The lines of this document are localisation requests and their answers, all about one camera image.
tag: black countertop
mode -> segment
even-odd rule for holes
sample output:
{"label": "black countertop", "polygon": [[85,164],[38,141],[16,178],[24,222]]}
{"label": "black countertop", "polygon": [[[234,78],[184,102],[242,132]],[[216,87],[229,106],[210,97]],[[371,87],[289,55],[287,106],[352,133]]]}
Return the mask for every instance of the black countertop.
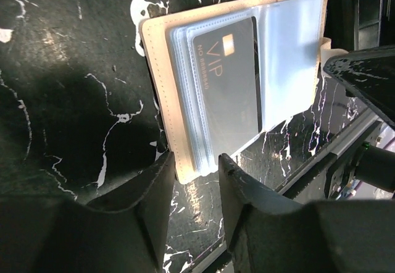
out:
{"label": "black countertop", "polygon": [[[136,25],[231,0],[0,0],[0,193],[87,203],[150,166],[167,143]],[[365,106],[319,77],[315,104],[236,157],[279,190]],[[164,271],[223,242],[218,175],[174,186]]]}

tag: wallet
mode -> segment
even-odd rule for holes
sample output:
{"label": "wallet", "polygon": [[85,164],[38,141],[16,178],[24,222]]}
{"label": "wallet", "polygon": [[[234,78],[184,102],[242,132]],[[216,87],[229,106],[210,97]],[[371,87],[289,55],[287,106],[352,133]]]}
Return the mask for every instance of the wallet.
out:
{"label": "wallet", "polygon": [[141,22],[180,183],[312,105],[326,4],[237,0]]}

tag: black card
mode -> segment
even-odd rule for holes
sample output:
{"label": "black card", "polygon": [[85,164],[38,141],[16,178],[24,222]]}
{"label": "black card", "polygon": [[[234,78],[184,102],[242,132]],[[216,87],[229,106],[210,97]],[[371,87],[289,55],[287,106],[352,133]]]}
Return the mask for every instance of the black card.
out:
{"label": "black card", "polygon": [[193,38],[215,157],[233,154],[260,132],[260,85],[253,19]]}

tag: card chip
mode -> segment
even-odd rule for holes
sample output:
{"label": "card chip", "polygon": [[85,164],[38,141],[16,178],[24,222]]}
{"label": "card chip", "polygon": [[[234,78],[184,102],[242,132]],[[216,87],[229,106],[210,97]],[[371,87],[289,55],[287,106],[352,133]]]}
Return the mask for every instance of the card chip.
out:
{"label": "card chip", "polygon": [[235,45],[233,44],[233,34],[222,37],[223,53],[225,56],[232,55],[235,52]]}

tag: beige leather trim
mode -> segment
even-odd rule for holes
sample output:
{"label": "beige leather trim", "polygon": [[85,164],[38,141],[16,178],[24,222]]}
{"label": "beige leather trim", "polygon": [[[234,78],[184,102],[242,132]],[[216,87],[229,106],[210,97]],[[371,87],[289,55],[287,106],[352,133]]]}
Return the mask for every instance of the beige leather trim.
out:
{"label": "beige leather trim", "polygon": [[[194,171],[192,163],[191,150],[188,144],[177,87],[170,62],[170,54],[168,52],[166,31],[169,28],[179,25],[277,1],[283,0],[236,0],[141,22],[140,33],[143,39],[145,54],[158,95],[169,147],[175,153],[177,178],[180,183],[188,183],[198,177],[198,174]],[[328,0],[323,0],[321,39],[323,37],[327,2]],[[318,65],[319,55],[317,56],[316,69],[318,69]]]}

